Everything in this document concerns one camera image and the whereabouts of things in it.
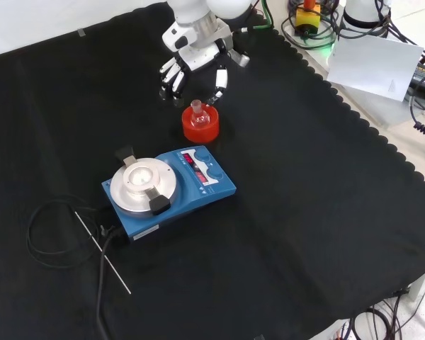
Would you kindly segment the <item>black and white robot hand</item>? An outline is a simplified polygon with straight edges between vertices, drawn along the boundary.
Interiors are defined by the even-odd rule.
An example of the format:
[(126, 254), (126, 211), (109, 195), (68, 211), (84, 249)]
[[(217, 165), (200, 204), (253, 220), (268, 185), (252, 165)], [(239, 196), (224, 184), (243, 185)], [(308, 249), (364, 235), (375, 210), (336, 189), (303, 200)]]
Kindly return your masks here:
[(247, 54), (237, 52), (233, 48), (227, 48), (222, 38), (212, 42), (207, 47), (182, 47), (159, 69), (161, 80), (159, 96), (164, 101), (171, 98), (176, 107), (181, 107), (183, 105), (183, 89), (188, 75), (206, 67), (214, 66), (216, 69), (215, 89), (206, 101), (207, 106), (213, 106), (223, 97), (227, 90), (228, 71), (225, 66), (226, 57), (242, 68), (246, 67), (250, 60)]

